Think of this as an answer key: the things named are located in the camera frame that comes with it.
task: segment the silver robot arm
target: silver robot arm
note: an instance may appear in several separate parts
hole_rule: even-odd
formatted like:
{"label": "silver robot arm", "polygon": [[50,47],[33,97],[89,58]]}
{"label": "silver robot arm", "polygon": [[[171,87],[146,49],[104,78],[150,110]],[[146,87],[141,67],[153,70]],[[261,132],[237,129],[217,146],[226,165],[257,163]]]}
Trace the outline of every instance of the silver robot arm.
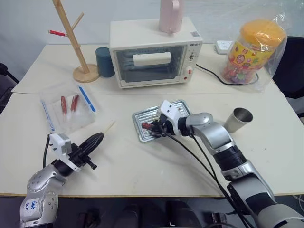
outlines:
{"label": "silver robot arm", "polygon": [[71,144],[64,134],[51,134],[50,146],[60,160],[36,172],[28,181],[27,196],[20,206],[20,227],[51,228],[57,217],[58,195],[73,172],[94,165],[88,156],[103,140],[104,134],[92,135],[80,146]]}
{"label": "silver robot arm", "polygon": [[209,113],[182,117],[177,108],[164,101],[160,122],[174,135],[198,136],[230,181],[228,190],[244,214],[252,215],[259,228],[303,228],[304,217],[292,208],[278,204],[254,165],[247,160],[227,130]]}

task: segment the metal tray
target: metal tray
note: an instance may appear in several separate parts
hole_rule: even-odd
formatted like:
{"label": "metal tray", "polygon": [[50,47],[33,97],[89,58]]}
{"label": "metal tray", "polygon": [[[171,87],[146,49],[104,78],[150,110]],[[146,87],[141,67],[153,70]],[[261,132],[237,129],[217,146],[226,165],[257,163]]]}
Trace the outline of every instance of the metal tray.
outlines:
{"label": "metal tray", "polygon": [[[175,102],[172,102],[172,104],[177,107],[177,109],[180,111],[180,114],[183,117],[187,117],[191,114],[187,103],[184,100],[178,100]],[[136,128],[136,131],[138,133],[139,140],[141,142],[148,142],[151,140],[154,140],[155,137],[151,134],[150,130],[143,129],[142,128],[142,123],[148,123],[150,124],[154,120],[157,120],[160,115],[158,114],[158,108],[159,106],[156,107],[151,107],[146,110],[136,112],[132,115],[133,122]]]}

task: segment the stainless steel cup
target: stainless steel cup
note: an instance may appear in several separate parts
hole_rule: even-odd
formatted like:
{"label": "stainless steel cup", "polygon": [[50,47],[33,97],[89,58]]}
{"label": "stainless steel cup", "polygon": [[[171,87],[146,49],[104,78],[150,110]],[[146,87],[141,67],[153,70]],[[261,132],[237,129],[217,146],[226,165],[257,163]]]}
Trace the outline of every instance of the stainless steel cup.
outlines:
{"label": "stainless steel cup", "polygon": [[253,115],[245,108],[236,108],[227,119],[224,127],[229,133],[234,133],[253,120]]}

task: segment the handwritten label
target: handwritten label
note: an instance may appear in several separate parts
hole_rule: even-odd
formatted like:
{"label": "handwritten label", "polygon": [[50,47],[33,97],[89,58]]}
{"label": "handwritten label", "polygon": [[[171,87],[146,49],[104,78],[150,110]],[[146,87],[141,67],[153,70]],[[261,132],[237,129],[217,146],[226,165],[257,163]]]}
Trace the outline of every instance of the handwritten label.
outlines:
{"label": "handwritten label", "polygon": [[37,210],[38,202],[39,198],[27,200],[23,208],[24,216],[32,216]]}

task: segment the wooden stand base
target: wooden stand base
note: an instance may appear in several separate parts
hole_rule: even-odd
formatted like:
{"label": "wooden stand base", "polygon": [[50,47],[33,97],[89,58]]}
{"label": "wooden stand base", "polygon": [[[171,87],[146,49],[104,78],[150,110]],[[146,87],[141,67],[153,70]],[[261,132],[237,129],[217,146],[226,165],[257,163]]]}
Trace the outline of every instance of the wooden stand base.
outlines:
{"label": "wooden stand base", "polygon": [[95,64],[88,64],[87,66],[90,70],[90,72],[87,74],[84,73],[82,66],[77,67],[73,71],[73,77],[76,81],[81,83],[88,83],[95,81],[99,77],[97,66]]}

